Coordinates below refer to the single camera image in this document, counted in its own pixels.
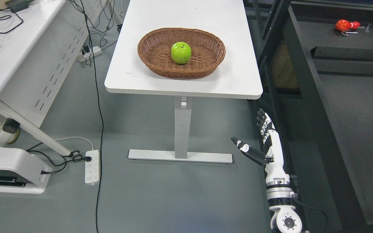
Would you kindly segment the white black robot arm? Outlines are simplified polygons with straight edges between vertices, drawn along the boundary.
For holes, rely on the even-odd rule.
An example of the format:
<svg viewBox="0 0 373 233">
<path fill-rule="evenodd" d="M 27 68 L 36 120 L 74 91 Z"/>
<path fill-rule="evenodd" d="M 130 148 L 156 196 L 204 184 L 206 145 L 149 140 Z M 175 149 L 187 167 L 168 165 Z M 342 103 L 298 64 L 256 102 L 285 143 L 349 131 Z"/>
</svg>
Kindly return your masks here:
<svg viewBox="0 0 373 233">
<path fill-rule="evenodd" d="M 323 232 L 326 233 L 329 224 L 327 214 L 299 200 L 296 177 L 290 176 L 284 169 L 282 137 L 272 118 L 262 108 L 257 111 L 256 125 L 261 136 L 262 147 L 260 149 L 237 137 L 232 137 L 231 140 L 245 157 L 265 169 L 266 197 L 269 210 L 273 212 L 270 220 L 271 231 L 273 233 L 307 233 L 308 230 L 303 228 L 302 219 L 296 212 L 296 204 L 298 204 L 323 214 L 325 219 Z"/>
</svg>

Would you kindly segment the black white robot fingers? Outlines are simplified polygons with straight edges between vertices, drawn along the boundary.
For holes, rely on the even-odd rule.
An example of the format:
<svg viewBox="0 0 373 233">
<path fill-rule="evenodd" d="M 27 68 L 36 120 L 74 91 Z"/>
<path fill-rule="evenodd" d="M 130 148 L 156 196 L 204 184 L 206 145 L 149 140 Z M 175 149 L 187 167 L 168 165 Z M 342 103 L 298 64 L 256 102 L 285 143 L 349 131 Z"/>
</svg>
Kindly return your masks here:
<svg viewBox="0 0 373 233">
<path fill-rule="evenodd" d="M 262 143 L 265 144 L 270 134 L 276 131 L 276 128 L 271 117 L 262 108 L 257 111 L 256 125 L 259 128 Z"/>
</svg>

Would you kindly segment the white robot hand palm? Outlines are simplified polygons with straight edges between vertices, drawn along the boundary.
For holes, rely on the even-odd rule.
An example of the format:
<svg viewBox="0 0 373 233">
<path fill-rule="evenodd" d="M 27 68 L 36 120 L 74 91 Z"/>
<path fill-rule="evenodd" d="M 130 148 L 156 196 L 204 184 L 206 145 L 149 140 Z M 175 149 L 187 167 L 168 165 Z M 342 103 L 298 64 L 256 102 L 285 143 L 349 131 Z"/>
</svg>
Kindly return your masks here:
<svg viewBox="0 0 373 233">
<path fill-rule="evenodd" d="M 284 171 L 284 155 L 280 137 L 276 130 L 267 130 L 264 145 L 268 149 L 266 156 L 270 159 L 269 163 L 265 165 L 266 185 L 290 184 L 290 175 Z"/>
</svg>

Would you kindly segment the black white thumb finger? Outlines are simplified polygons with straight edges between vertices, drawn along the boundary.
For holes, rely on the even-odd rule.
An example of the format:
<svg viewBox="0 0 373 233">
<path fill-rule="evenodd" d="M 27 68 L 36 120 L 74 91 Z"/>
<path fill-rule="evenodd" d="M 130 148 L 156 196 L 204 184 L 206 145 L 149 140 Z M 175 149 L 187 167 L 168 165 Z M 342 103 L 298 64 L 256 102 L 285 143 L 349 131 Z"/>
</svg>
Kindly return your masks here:
<svg viewBox="0 0 373 233">
<path fill-rule="evenodd" d="M 244 156 L 246 156 L 256 164 L 262 166 L 273 162 L 273 159 L 267 157 L 266 153 L 262 152 L 260 149 L 257 149 L 254 146 L 251 146 L 236 137 L 231 137 L 231 140 Z"/>
</svg>

